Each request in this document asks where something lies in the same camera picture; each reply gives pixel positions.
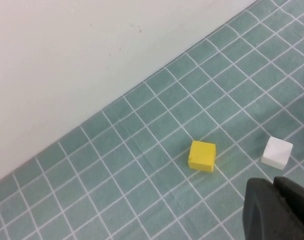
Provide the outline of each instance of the white grout line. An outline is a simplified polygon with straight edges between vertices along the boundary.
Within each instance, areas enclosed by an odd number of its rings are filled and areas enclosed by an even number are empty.
[[[15,180],[17,186],[19,186],[19,183],[18,183],[18,181],[17,181],[17,179],[16,179],[15,174],[13,174],[13,177],[14,177],[14,180]],[[33,216],[33,214],[32,214],[31,208],[29,207],[29,205],[28,205],[28,203],[27,203],[27,201],[26,201],[26,198],[25,198],[24,194],[22,193],[21,189],[19,189],[19,193],[20,193],[20,195],[22,196],[23,201],[24,201],[24,203],[25,203],[25,205],[26,205],[27,212],[28,212],[29,215],[31,216],[31,219],[32,219],[33,225],[34,225],[34,227],[35,227],[35,230],[36,230],[37,233],[39,234],[41,240],[43,240],[43,237],[41,236],[41,233],[40,233],[40,231],[39,231],[39,229],[38,229],[38,227],[37,227],[35,218],[34,218],[34,216]]]
[[[176,77],[174,75],[172,75],[174,77],[174,79],[176,80],[176,82],[183,87],[183,89],[188,93],[189,96],[190,93],[187,91],[187,89],[176,79]],[[179,126],[185,131],[185,133],[191,138],[191,140],[193,140],[192,136],[186,131],[186,129],[182,126],[182,124],[178,121],[178,119],[173,115],[173,113],[167,108],[167,106],[159,99],[158,96],[156,96],[157,99],[159,100],[159,102],[165,107],[166,111],[176,120],[176,122],[179,124]],[[163,145],[161,143],[159,143],[159,145],[161,146],[161,148],[163,149],[163,151],[168,155],[168,157],[171,159],[170,154],[166,151],[166,149],[163,147]],[[193,184],[189,181],[189,179],[186,177],[186,175],[182,172],[182,170],[178,167],[178,165],[176,164],[176,162],[173,161],[173,163],[175,164],[175,166],[177,167],[177,169],[180,171],[180,173],[184,176],[184,178],[188,181],[189,185],[193,188],[193,190],[196,192],[196,194],[200,197],[200,199],[202,199],[201,194],[195,189],[195,187],[193,186]],[[207,204],[206,201],[203,201],[204,204],[206,205],[206,207],[209,209],[209,211],[212,213],[212,215],[215,217],[215,219],[219,222],[220,225],[221,221],[219,220],[219,218],[217,217],[217,215],[214,213],[214,211],[210,208],[210,206]],[[230,233],[226,230],[227,234],[233,239],[233,237],[230,235]]]
[[[95,212],[96,212],[98,218],[100,219],[100,221],[102,222],[103,226],[106,228],[106,231],[107,231],[108,235],[110,236],[111,233],[110,233],[110,231],[108,230],[108,228],[107,228],[105,222],[103,221],[103,219],[102,219],[102,217],[101,217],[99,211],[97,210],[97,208],[96,208],[96,206],[95,206],[95,204],[94,204],[92,198],[90,197],[90,195],[89,195],[89,193],[88,193],[88,191],[87,191],[87,189],[86,189],[86,187],[85,187],[83,181],[81,180],[81,178],[80,178],[78,172],[76,171],[75,167],[73,166],[72,162],[70,161],[69,157],[67,156],[66,151],[64,150],[64,148],[63,148],[63,146],[61,145],[61,143],[58,142],[58,144],[59,144],[59,146],[61,147],[62,151],[64,152],[64,154],[65,154],[65,156],[66,156],[66,158],[67,158],[67,161],[68,161],[69,164],[71,165],[71,167],[72,167],[74,173],[76,174],[77,179],[78,179],[79,182],[81,183],[81,185],[82,185],[82,187],[83,187],[83,189],[84,189],[84,191],[85,191],[85,196],[86,196],[86,197],[89,199],[89,201],[91,202],[92,207],[95,209]]]
[[[69,223],[69,221],[68,221],[68,219],[67,219],[67,217],[66,217],[66,215],[65,215],[65,212],[64,212],[64,210],[63,210],[63,208],[62,208],[60,202],[59,202],[58,199],[57,199],[57,196],[56,196],[56,194],[55,194],[55,191],[54,191],[54,189],[53,189],[53,187],[52,187],[50,181],[48,180],[46,174],[44,173],[44,170],[43,170],[43,168],[42,168],[40,162],[38,161],[37,157],[36,157],[35,159],[36,159],[36,162],[37,162],[37,164],[39,165],[39,167],[40,167],[40,169],[41,169],[41,171],[42,171],[42,174],[43,174],[43,176],[44,176],[44,178],[45,178],[47,184],[49,185],[49,187],[50,187],[50,189],[51,189],[51,191],[52,191],[52,193],[53,193],[53,196],[54,196],[54,198],[55,198],[55,200],[56,200],[56,202],[57,202],[57,204],[58,204],[58,207],[60,208],[60,210],[61,210],[61,212],[62,212],[62,214],[63,214],[63,216],[64,216],[64,219],[65,219],[65,221],[66,221],[66,223],[67,223],[67,225],[68,225],[68,227],[69,227],[71,233],[73,234],[73,237],[76,239],[75,233],[73,232],[73,228],[72,228],[72,226],[70,225],[70,223]]]
[[[116,131],[114,125],[110,122],[110,120],[107,118],[107,116],[105,115],[105,113],[103,113],[104,116],[106,117],[106,119],[109,121],[109,123],[112,125],[112,128],[114,129],[114,131],[118,134],[118,136],[120,137],[119,133]],[[96,151],[97,155],[101,158],[99,152],[96,150],[96,148],[94,147],[92,141],[89,139],[88,135],[85,133],[84,129],[81,127],[82,131],[84,132],[84,134],[86,135],[86,137],[88,138],[88,140],[90,141],[92,147],[94,148],[94,150]],[[138,223],[140,224],[141,228],[143,229],[143,231],[145,232],[145,234],[149,237],[148,232],[146,231],[145,227],[143,226],[143,224],[141,223],[141,220],[137,217],[136,212],[134,211],[133,207],[131,206],[131,204],[129,203],[128,199],[126,198],[123,190],[121,189],[121,187],[118,185],[117,181],[115,180],[114,176],[112,175],[112,173],[110,172],[110,170],[108,169],[108,167],[106,166],[106,164],[104,163],[103,159],[101,158],[101,161],[104,165],[104,167],[106,168],[107,172],[109,173],[109,175],[111,176],[111,178],[113,179],[115,185],[117,186],[117,188],[119,189],[120,193],[122,194],[124,200],[126,201],[127,205],[129,206],[129,208],[131,209],[131,211],[133,212],[133,215],[135,216],[135,219],[137,219]]]

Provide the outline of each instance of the white cube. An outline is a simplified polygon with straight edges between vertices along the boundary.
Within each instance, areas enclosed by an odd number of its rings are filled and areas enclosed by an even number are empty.
[[[283,170],[290,157],[292,148],[293,144],[271,136],[266,144],[261,162]]]

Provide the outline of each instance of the block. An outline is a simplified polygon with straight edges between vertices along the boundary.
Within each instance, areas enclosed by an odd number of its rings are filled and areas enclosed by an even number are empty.
[[[188,156],[188,166],[205,172],[212,172],[216,157],[216,146],[213,143],[193,141],[190,155]]]
[[[293,144],[271,136],[266,144],[261,162],[283,170],[290,157],[292,148]]]

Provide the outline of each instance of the yellow block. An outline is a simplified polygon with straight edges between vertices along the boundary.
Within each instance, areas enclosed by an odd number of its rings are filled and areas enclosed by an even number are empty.
[[[212,172],[216,157],[216,146],[213,143],[193,141],[188,166],[205,172]]]

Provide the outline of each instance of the white wall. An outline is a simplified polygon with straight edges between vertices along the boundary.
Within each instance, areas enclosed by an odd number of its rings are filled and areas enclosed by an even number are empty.
[[[254,0],[0,0],[0,178]]]

